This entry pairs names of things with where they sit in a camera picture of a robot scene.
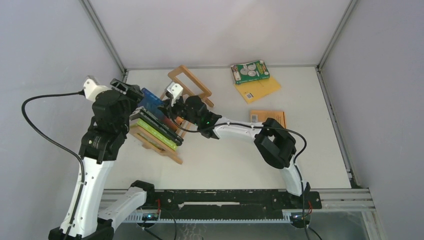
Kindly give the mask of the blue Jane Eyre book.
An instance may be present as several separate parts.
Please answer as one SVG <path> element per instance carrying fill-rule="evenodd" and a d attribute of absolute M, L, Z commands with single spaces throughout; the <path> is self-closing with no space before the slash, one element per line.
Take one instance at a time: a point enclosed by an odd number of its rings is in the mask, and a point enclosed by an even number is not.
<path fill-rule="evenodd" d="M 144 98 L 138 103 L 137 107 L 144 107 L 171 131 L 175 132 L 178 129 L 177 126 L 158 108 L 163 104 L 163 101 L 146 88 L 142 88 L 141 92 Z"/>

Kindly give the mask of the light green paperback book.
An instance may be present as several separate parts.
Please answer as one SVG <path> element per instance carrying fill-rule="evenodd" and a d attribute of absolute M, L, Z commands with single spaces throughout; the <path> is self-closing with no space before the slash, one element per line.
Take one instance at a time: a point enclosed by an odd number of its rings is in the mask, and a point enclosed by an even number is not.
<path fill-rule="evenodd" d="M 177 150 L 177 145 L 172 140 L 168 139 L 166 136 L 161 134 L 159 131 L 155 130 L 152 126 L 150 126 L 148 123 L 146 123 L 142 119 L 134 119 L 130 121 L 130 127 L 142 127 L 144 130 L 149 132 L 151 135 L 153 135 L 155 138 L 163 142 L 165 145 L 167 145 L 169 148 L 171 148 L 173 151 Z"/>

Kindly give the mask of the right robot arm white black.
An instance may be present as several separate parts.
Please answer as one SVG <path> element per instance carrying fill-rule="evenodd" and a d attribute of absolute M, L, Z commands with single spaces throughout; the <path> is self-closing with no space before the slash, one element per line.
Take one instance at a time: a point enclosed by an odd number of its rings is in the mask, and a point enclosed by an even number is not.
<path fill-rule="evenodd" d="M 289 203 L 302 208 L 309 201 L 310 184 L 304 180 L 297 166 L 301 154 L 296 149 L 294 136 L 307 141 L 300 133 L 286 129 L 271 117 L 264 122 L 234 121 L 210 111 L 197 95 L 187 99 L 166 99 L 158 109 L 174 121 L 177 117 L 194 124 L 199 133 L 207 139 L 235 138 L 253 143 L 264 161 L 278 169 L 289 193 Z"/>

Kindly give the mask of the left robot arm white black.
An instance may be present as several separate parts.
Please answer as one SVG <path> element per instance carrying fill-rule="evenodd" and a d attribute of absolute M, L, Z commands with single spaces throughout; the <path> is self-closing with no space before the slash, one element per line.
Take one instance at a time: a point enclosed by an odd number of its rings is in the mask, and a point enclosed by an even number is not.
<path fill-rule="evenodd" d="M 111 240 L 116 229 L 137 208 L 156 203 L 153 184 L 134 181 L 126 193 L 105 210 L 100 203 L 107 177 L 130 130 L 130 115 L 144 95 L 137 85 L 114 79 L 110 86 L 88 76 L 83 95 L 92 102 L 93 117 L 81 140 L 79 175 L 67 214 L 50 240 Z"/>

